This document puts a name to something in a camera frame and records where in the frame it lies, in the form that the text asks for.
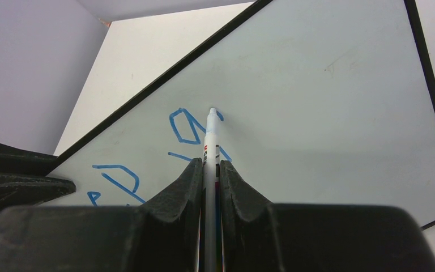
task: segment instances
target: white board surface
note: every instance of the white board surface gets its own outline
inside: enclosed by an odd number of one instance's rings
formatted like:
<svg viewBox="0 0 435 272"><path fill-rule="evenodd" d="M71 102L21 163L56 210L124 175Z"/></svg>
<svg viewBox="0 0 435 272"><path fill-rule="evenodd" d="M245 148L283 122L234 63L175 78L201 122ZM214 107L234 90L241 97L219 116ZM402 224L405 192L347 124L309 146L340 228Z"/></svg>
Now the white board surface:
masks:
<svg viewBox="0 0 435 272"><path fill-rule="evenodd" d="M435 220L435 115L399 1L272 1L55 169L77 192L50 204L150 199L187 165L170 152L201 156L192 128L202 141L211 106L226 154L271 201Z"/></svg>

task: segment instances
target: gray surface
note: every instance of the gray surface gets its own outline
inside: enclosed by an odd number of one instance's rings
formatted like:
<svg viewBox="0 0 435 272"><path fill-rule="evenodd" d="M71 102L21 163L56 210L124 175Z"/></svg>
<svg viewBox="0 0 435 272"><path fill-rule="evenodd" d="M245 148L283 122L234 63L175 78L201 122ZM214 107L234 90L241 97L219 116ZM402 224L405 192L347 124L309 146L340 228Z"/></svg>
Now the gray surface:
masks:
<svg viewBox="0 0 435 272"><path fill-rule="evenodd" d="M205 9L252 0L77 0L96 17L108 22L187 10Z"/></svg>
<svg viewBox="0 0 435 272"><path fill-rule="evenodd" d="M74 0L0 0L0 142L52 154L107 28Z"/></svg>
<svg viewBox="0 0 435 272"><path fill-rule="evenodd" d="M178 142L170 114L223 114L219 141L246 182L273 202L398 206L435 220L435 115L403 2L274 0L52 172L75 194L50 204L138 205L201 144ZM183 114L184 139L194 139Z"/></svg>

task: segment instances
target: pen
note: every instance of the pen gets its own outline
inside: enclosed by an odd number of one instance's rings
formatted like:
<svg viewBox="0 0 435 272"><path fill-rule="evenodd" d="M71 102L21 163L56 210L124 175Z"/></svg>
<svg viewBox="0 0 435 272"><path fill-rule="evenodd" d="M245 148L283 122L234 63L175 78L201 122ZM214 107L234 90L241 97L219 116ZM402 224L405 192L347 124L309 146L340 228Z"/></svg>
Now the pen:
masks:
<svg viewBox="0 0 435 272"><path fill-rule="evenodd" d="M219 182L219 117L215 108L206 121L203 155L203 188L205 189L204 271L216 271L216 182Z"/></svg>

